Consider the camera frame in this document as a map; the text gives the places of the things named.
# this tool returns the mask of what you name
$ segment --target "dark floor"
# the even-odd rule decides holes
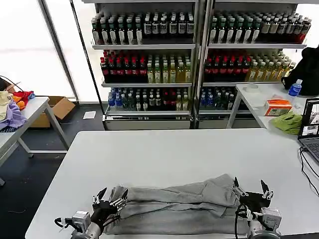
[[[82,119],[86,111],[96,111],[95,118]],[[101,109],[99,106],[80,106],[71,112],[61,126],[69,140],[73,140],[79,131],[104,130]],[[33,150],[64,149],[53,129],[29,129],[22,139]],[[6,181],[0,189],[0,239],[24,238],[63,157],[64,154],[38,154],[29,159],[19,147],[0,167],[0,177]],[[284,238],[315,239],[319,238],[319,234]]]

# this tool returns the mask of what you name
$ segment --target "laptop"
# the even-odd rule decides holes
[[[319,98],[306,100],[298,140],[319,162]]]

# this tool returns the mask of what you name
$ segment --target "purple cloth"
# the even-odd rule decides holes
[[[24,125],[27,119],[21,115],[19,107],[14,101],[10,101],[6,110],[5,119],[0,120],[0,129],[10,126],[13,128],[19,128]]]

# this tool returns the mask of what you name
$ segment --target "gray cloth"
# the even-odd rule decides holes
[[[118,234],[234,234],[239,205],[227,174],[200,183],[165,189],[129,188],[128,204],[121,220],[107,233]],[[125,188],[117,187],[112,200]],[[247,222],[238,219],[238,234],[247,233]]]

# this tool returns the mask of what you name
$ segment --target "black backpack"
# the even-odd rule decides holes
[[[307,47],[302,51],[302,60],[293,69],[288,77],[283,77],[281,82],[286,90],[298,79],[301,79],[302,88],[300,95],[316,96],[319,95],[319,47]]]

